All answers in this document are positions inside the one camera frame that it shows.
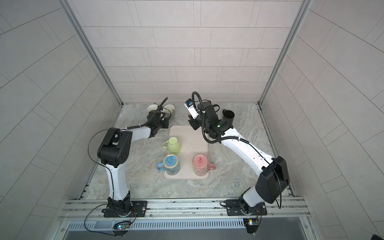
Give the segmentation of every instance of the tray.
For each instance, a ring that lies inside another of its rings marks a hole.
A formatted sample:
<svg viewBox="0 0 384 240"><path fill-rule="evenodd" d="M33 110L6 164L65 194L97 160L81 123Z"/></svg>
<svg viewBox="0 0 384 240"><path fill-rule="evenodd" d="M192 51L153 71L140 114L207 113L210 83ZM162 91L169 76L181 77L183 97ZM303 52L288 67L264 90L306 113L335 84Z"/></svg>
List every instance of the tray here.
<svg viewBox="0 0 384 240"><path fill-rule="evenodd" d="M176 175L169 175L164 171L163 177L167 180L207 179L209 171L204 176L198 176L193 172L192 165L192 159L197 154L204 154L208 158L208 143L203 139L201 128L193 130L189 125L175 125L169 129L169 137L176 137L181 143L181 150L176 154L179 159L180 171Z"/></svg>

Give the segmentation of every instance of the tile wall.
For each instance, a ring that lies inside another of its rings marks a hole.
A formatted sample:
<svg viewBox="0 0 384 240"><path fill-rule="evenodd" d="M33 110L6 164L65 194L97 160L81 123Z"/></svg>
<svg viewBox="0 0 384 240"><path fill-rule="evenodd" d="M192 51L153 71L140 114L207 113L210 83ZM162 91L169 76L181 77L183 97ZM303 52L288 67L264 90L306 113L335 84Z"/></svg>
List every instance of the tile wall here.
<svg viewBox="0 0 384 240"><path fill-rule="evenodd" d="M262 106L322 239L384 237L383 16L314 0Z"/></svg>
<svg viewBox="0 0 384 240"><path fill-rule="evenodd" d="M260 99L300 1L68 0L126 103Z"/></svg>
<svg viewBox="0 0 384 240"><path fill-rule="evenodd" d="M50 237L118 110L56 0L0 1L1 239Z"/></svg>

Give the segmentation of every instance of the green mug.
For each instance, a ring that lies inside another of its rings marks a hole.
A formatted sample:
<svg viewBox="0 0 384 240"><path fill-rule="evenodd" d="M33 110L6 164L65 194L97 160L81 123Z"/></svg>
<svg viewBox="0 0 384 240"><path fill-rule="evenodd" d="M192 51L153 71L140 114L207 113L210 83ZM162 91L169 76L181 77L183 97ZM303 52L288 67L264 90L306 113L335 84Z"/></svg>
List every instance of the green mug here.
<svg viewBox="0 0 384 240"><path fill-rule="evenodd" d="M168 152L172 154L178 154L181 150L180 142L175 137L171 137L163 143L162 147L168 149Z"/></svg>

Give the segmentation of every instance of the gray marble surface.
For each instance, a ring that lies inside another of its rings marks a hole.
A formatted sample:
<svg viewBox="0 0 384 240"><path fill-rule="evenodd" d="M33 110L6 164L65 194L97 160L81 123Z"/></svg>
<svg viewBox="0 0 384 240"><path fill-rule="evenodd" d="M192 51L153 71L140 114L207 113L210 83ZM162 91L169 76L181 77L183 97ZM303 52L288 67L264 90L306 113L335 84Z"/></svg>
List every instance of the gray marble surface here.
<svg viewBox="0 0 384 240"><path fill-rule="evenodd" d="M188 111L183 103L175 106L173 125L189 125ZM257 106L254 103L218 103L222 109L235 113L233 126L247 140L265 153L273 155L272 148ZM116 122L124 128L146 122L149 104L126 104ZM156 164L163 160L166 149L161 147L169 136L169 129L161 129L152 138L138 140L131 145L126 167L126 180L131 198L184 198L184 197L237 197L254 186L257 176L239 156L229 148L216 143L209 144L209 161L216 165L206 180L165 180ZM98 166L91 183L84 193L85 199L108 198L109 186L105 168Z"/></svg>

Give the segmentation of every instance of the mug handle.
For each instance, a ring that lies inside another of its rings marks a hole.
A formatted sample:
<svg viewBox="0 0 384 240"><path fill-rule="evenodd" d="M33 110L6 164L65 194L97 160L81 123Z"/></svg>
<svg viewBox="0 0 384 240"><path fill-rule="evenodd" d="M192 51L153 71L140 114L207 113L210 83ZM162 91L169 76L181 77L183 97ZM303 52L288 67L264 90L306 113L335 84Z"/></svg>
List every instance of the mug handle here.
<svg viewBox="0 0 384 240"><path fill-rule="evenodd" d="M208 170L215 170L216 169L216 165L213 164L213 163L208 163Z"/></svg>

